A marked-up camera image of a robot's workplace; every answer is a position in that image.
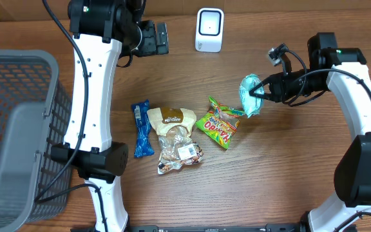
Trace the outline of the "green Haribo candy bag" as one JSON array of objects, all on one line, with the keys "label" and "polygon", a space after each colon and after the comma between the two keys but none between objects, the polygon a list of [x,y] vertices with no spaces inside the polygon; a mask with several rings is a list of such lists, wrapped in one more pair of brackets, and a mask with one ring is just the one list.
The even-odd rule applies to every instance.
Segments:
[{"label": "green Haribo candy bag", "polygon": [[209,96],[209,102],[208,111],[195,122],[195,125],[227,150],[245,113],[242,110],[223,105],[211,96]]}]

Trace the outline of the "white barcode scanner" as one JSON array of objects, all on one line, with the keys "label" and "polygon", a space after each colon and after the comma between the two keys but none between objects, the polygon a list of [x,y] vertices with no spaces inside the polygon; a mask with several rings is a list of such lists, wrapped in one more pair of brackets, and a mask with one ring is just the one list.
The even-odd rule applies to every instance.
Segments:
[{"label": "white barcode scanner", "polygon": [[195,49],[218,53],[222,49],[224,12],[219,8],[201,8],[197,13]]}]

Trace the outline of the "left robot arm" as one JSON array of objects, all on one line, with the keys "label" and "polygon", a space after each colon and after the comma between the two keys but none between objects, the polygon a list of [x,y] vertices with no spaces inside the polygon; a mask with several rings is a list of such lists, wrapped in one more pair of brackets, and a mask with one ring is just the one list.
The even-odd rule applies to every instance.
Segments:
[{"label": "left robot arm", "polygon": [[51,157],[75,168],[90,191],[96,214],[95,231],[128,231],[129,216],[120,178],[128,146],[111,137],[113,80],[122,57],[168,53],[164,23],[143,20],[145,1],[72,0],[70,26],[64,29],[74,51],[74,84],[70,121]]}]

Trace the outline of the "beige brown snack bag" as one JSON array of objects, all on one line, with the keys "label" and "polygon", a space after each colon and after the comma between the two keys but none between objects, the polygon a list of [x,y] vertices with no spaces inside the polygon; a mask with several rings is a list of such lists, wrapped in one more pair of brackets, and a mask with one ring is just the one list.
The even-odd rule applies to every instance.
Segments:
[{"label": "beige brown snack bag", "polygon": [[194,111],[185,108],[153,108],[147,111],[151,127],[158,135],[160,175],[183,166],[198,164],[204,152],[191,138],[196,122]]}]

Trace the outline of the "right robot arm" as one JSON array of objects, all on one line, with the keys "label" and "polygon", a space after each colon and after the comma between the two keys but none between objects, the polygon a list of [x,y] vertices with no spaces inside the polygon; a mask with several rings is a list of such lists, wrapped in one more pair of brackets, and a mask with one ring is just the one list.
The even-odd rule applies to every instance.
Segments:
[{"label": "right robot arm", "polygon": [[282,43],[267,52],[282,71],[249,88],[256,99],[299,106],[332,92],[346,119],[351,145],[334,172],[334,193],[322,205],[307,211],[284,231],[356,231],[354,222],[371,217],[371,80],[359,48],[338,47],[332,32],[319,32],[307,41],[309,63],[292,71],[291,53]]}]

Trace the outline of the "blue snack wrapper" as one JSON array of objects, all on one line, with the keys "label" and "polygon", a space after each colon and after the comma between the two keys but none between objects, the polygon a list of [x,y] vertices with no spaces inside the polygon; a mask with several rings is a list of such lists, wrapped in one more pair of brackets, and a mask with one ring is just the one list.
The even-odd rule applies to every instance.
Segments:
[{"label": "blue snack wrapper", "polygon": [[147,111],[150,109],[149,100],[131,105],[131,109],[135,116],[135,124],[137,128],[137,143],[135,147],[134,157],[142,158],[151,156],[155,152],[149,141],[149,133],[151,124]]}]

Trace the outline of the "grey plastic mesh basket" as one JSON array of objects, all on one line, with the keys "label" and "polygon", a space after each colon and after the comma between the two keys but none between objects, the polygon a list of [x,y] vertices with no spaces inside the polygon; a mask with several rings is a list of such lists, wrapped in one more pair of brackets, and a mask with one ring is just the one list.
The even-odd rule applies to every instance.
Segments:
[{"label": "grey plastic mesh basket", "polygon": [[71,170],[53,161],[50,149],[62,142],[70,110],[51,54],[0,50],[0,231],[65,209]]}]

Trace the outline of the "teal tissue wipes pack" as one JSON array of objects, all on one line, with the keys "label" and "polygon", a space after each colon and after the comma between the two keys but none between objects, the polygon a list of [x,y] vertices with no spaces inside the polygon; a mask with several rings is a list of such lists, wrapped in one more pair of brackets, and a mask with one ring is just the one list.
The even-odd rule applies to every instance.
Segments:
[{"label": "teal tissue wipes pack", "polygon": [[260,83],[259,77],[253,73],[244,77],[240,83],[240,102],[248,118],[252,115],[258,115],[263,106],[263,99],[250,96],[249,94],[249,91]]}]

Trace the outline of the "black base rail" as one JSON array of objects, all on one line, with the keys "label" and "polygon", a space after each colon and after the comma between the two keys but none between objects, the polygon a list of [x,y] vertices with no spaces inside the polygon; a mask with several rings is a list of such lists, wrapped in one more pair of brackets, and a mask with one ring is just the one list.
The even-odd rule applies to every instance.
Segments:
[{"label": "black base rail", "polygon": [[130,226],[131,232],[297,232],[306,231],[304,226],[297,224],[267,224],[262,227],[158,227]]}]

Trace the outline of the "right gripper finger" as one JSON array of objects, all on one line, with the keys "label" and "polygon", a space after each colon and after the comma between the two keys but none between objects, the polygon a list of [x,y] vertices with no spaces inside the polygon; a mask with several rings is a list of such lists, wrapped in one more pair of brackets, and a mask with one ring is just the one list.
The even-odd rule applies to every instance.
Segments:
[{"label": "right gripper finger", "polygon": [[271,94],[269,94],[269,93],[250,92],[249,95],[251,97],[255,97],[255,98],[259,98],[259,99],[263,99],[263,100],[267,100],[267,101],[271,100]]},{"label": "right gripper finger", "polygon": [[253,78],[253,87],[249,90],[250,92],[265,93],[264,87],[269,83],[268,79],[260,80],[258,77]]}]

